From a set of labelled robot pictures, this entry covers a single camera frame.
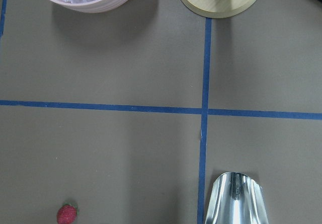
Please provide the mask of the steel ice scoop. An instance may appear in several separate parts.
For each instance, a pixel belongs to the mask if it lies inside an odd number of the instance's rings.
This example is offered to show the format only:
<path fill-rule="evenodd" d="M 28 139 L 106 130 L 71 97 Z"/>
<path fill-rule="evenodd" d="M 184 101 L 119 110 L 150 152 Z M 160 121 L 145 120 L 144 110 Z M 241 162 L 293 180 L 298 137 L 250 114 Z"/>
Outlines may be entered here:
<path fill-rule="evenodd" d="M 213 183 L 205 223 L 268 223 L 262 186 L 240 172 Z"/>

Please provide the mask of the red strawberry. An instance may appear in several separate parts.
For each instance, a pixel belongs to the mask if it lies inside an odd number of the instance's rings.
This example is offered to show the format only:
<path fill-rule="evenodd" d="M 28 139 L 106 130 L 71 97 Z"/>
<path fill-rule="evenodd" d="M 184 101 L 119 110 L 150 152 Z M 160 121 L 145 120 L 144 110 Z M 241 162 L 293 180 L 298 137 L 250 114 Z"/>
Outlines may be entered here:
<path fill-rule="evenodd" d="M 58 210 L 56 221 L 58 224 L 71 224 L 78 216 L 78 206 L 72 203 L 64 203 Z"/>

